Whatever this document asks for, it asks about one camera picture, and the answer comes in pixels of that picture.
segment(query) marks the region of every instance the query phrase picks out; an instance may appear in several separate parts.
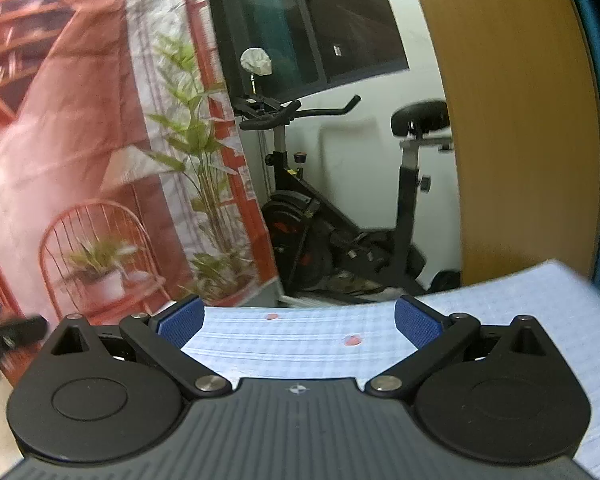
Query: window frame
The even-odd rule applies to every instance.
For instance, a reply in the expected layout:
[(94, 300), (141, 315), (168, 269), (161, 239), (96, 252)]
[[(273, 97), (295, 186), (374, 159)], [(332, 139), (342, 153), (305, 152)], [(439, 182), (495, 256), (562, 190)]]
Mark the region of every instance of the window frame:
[[(371, 77), (401, 72), (403, 70), (409, 69), (409, 63), (406, 57), (406, 52), (404, 51), (404, 44), (401, 44), (403, 50), (403, 57), (401, 59), (395, 59), (392, 61), (375, 64), (373, 66), (367, 66), (356, 70), (350, 70), (348, 72), (344, 72), (340, 75), (334, 76), (331, 78), (331, 80), (329, 80), (327, 78), (324, 65), (322, 63), (322, 56), (320, 55), (320, 49), (318, 46), (318, 41), (314, 29), (314, 22), (312, 20), (311, 11), (308, 7), (307, 0), (296, 0), (296, 4), (298, 5), (298, 9), (302, 18), (302, 25), (304, 26), (304, 30), (307, 34), (307, 39), (310, 45), (310, 51), (314, 60), (316, 71), (318, 73), (318, 79), (315, 82), (309, 84), (295, 86), (293, 88), (290, 88), (288, 91), (278, 92), (272, 97), (275, 97), (281, 102), (288, 102), (293, 99), (306, 97), (307, 95), (328, 90), (330, 88), (336, 88), (338, 86), (355, 83), (357, 81), (368, 79)], [(240, 56), (245, 51), (245, 49), (253, 45), (251, 44), (251, 41), (249, 39), (249, 33), (246, 27), (246, 19), (244, 17), (244, 13), (242, 12), (242, 5), (240, 3), (240, 0), (221, 0), (221, 5), (222, 13), (224, 14), (224, 17), (227, 20), (229, 35), (231, 36), (232, 47), (234, 51), (234, 63), (235, 66), (237, 66), (237, 70), (240, 74), (240, 81), (242, 83), (241, 89), (238, 90), (235, 88), (230, 88), (230, 91), (232, 94), (248, 94), (251, 92), (250, 77), (246, 73), (246, 71), (240, 66)], [(212, 13), (214, 12), (213, 5), (211, 7), (211, 11)], [(395, 15), (393, 17), (394, 25), (397, 29)]]

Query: poster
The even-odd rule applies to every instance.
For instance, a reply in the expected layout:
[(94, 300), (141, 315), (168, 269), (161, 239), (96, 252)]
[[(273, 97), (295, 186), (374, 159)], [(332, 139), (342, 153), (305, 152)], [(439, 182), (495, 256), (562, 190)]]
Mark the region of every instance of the poster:
[(277, 279), (252, 190), (208, 0), (0, 0), (0, 320), (243, 303)]

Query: blue gripper pad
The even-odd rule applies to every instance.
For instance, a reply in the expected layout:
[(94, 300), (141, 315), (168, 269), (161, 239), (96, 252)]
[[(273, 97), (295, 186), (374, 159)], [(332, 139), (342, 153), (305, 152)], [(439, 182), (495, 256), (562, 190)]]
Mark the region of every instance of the blue gripper pad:
[(189, 296), (151, 318), (149, 327), (177, 348), (182, 348), (205, 320), (205, 304), (198, 296)]
[(420, 350), (442, 334), (446, 317), (415, 298), (403, 296), (395, 302), (394, 319), (400, 333)]

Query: red dot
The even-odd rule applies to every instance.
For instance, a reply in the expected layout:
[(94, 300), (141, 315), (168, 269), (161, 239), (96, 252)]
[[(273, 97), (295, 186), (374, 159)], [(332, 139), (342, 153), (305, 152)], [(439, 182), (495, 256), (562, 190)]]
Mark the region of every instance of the red dot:
[(359, 335), (350, 335), (344, 339), (344, 346), (355, 346), (362, 343), (362, 338)]

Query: green plant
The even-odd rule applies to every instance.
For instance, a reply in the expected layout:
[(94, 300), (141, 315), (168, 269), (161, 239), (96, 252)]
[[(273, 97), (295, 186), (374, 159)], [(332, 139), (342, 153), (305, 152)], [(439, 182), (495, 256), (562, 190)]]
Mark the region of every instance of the green plant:
[(253, 261), (241, 239), (237, 218), (223, 203), (229, 174), (237, 173), (222, 163), (217, 119), (208, 117), (208, 100), (224, 91), (224, 83), (203, 87), (196, 51), (188, 41), (160, 35), (155, 51), (161, 58), (158, 71), (173, 104), (165, 113), (148, 117), (159, 124), (169, 148), (145, 153), (186, 179), (192, 191), (191, 209), (206, 214), (206, 221), (198, 227), (215, 251), (190, 257), (196, 274), (192, 292), (218, 300), (237, 292), (253, 277)]
[(136, 246), (112, 237), (79, 242), (80, 249), (67, 256), (72, 272), (66, 280), (80, 279), (93, 283), (110, 272), (124, 271), (124, 264), (138, 252)]

